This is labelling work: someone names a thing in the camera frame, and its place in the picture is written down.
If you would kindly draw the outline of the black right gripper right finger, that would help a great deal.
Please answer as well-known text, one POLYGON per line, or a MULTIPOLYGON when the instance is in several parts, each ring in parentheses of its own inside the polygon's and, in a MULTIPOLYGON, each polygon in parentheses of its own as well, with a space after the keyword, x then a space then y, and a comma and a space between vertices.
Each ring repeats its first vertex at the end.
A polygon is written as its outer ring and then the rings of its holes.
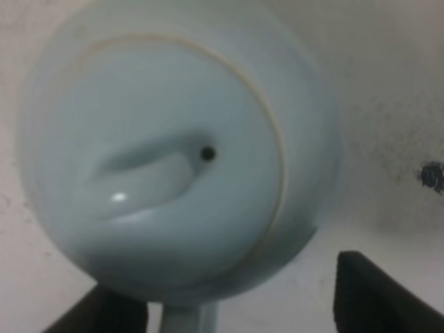
POLYGON ((358 251, 337 257, 333 317, 338 332, 442 332, 443 314, 358 251))

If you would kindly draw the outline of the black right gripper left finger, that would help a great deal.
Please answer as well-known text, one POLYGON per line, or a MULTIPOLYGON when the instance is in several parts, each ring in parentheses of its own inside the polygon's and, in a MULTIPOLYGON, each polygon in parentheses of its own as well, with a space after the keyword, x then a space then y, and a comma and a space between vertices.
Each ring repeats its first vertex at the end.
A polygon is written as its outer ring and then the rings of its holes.
POLYGON ((45 329, 47 333, 145 332, 148 305, 100 285, 45 329))

